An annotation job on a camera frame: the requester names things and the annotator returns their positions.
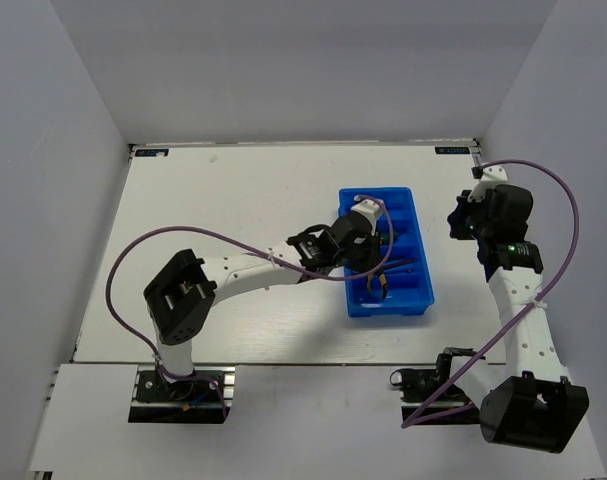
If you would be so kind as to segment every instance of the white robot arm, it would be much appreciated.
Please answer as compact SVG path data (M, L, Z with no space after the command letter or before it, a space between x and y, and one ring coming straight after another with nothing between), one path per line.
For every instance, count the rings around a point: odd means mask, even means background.
M192 374L192 338L218 303L252 290L311 279L274 260L321 274L340 266L357 272L375 267L382 259L376 233L382 213L374 201L362 200L331 227L315 225L267 248L268 259L251 254L197 259L192 250L178 252L144 291L164 369L177 377ZM167 376L165 381L177 382Z
M543 264L537 246L525 240L532 195L508 185L502 168L475 168L473 173L479 183L457 197L456 210L448 217L450 236L478 243L478 259L504 326L525 305L535 307L503 337L506 365L477 361L446 396L462 392L471 400L488 442L559 453L589 399L585 388L570 383L556 355L544 305L536 301ZM391 381L404 394L419 392L427 398L474 354L469 348L446 348L436 370L401 369Z

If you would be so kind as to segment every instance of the white cable tie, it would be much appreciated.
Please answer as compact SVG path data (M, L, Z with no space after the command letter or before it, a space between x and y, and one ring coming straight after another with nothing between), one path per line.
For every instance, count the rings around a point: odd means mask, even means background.
M547 303L545 303L543 300L537 300L536 296L534 295L523 302L522 305L529 305L530 303L534 304L534 308L542 308L543 310L547 308Z
M274 263L274 250L270 250L270 253L267 254L266 260L270 261L272 268L276 268L276 263Z

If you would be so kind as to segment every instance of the sticker label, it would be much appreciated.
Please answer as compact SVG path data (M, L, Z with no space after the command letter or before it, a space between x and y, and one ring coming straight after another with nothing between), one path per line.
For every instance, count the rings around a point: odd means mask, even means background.
M468 147L434 147L437 155L469 155Z
M135 157L167 157L169 148L139 148L134 152Z

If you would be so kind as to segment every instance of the white platform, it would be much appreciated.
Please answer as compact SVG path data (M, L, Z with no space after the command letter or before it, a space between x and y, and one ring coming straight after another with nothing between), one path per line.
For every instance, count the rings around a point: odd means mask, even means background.
M31 469L55 480L584 480L586 420L565 452L490 445L478 425L401 430L390 367L242 366L223 425L129 424L132 365L63 365Z
M107 272L138 235L172 224L209 228L267 247L337 216L345 187L408 186L418 209L435 304L421 317L347 316L342 284L313 281L233 298L210 312L194 339L196 363L426 364L444 347L480 347L499 328L475 242L449 238L447 215L471 188L470 155L430 146L275 145L172 148L135 157L83 322L77 362L150 362L104 303ZM237 253L195 234L168 234L136 249L115 282L117 309L153 334L143 289L176 251ZM502 344L491 362L504 362Z

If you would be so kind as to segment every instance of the gray wall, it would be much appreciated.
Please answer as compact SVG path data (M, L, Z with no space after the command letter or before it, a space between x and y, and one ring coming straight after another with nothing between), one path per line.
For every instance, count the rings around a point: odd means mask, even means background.
M127 149L46 0L0 0L0 479L69 360Z
M127 141L482 134L554 0L53 0Z
M607 470L607 1L559 1L492 122L486 157L521 157L566 179L581 210L579 250L549 297L559 354L588 387L589 420ZM537 172L510 169L531 187L531 237L547 277L570 236L562 191Z

